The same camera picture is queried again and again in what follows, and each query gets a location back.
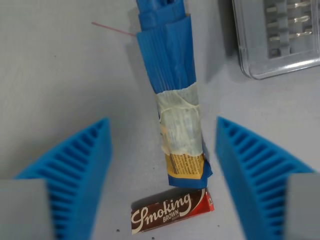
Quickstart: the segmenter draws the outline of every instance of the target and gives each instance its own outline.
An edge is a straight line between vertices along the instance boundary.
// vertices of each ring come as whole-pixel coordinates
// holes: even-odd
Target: red and brown package
[[[132,211],[132,234],[160,228],[213,210],[208,190],[200,189]]]

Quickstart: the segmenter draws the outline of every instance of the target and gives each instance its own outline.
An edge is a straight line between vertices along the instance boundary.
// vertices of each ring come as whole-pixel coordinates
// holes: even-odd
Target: blue plastic bundle
[[[103,119],[45,153],[16,179],[44,179],[57,240],[88,240],[112,159],[109,120]]]
[[[186,15],[183,0],[137,0],[137,5],[142,30],[137,40],[154,92],[158,95],[193,85],[196,71],[191,17]],[[205,188],[212,172],[206,160],[201,167],[200,179],[172,176],[168,171],[169,184]]]
[[[282,240],[287,179],[314,170],[272,142],[218,117],[216,155],[248,240]]]

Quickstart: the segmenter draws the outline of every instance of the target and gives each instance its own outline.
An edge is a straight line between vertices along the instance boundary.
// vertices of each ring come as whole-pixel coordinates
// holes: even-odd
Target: thin red wire
[[[113,27],[110,27],[110,26],[105,26],[105,25],[102,25],[100,23],[92,22],[92,24],[96,25],[98,27],[102,27],[102,28],[105,28],[105,29],[116,31],[116,32],[121,33],[121,34],[126,34],[126,35],[129,35],[131,37],[135,37],[136,36],[136,35],[134,35],[132,33],[129,33],[129,32],[126,32],[126,31],[122,31],[122,30],[119,30],[119,29],[116,29],[116,28],[113,28]]]

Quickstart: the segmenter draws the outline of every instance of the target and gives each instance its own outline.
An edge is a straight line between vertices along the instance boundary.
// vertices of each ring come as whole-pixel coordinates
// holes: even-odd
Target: plastic container lid
[[[233,0],[241,68],[254,79],[320,64],[318,0]]]

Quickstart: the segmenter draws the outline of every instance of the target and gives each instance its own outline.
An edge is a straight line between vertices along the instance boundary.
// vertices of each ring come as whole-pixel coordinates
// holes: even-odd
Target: white table surface
[[[226,0],[188,0],[203,136],[215,211],[131,235],[131,204],[170,189],[158,115],[135,37],[134,0],[2,0],[0,3],[0,178],[10,178],[67,136],[104,116],[113,162],[93,240],[242,240],[214,155],[224,116],[320,169],[320,68],[262,81],[238,65]]]

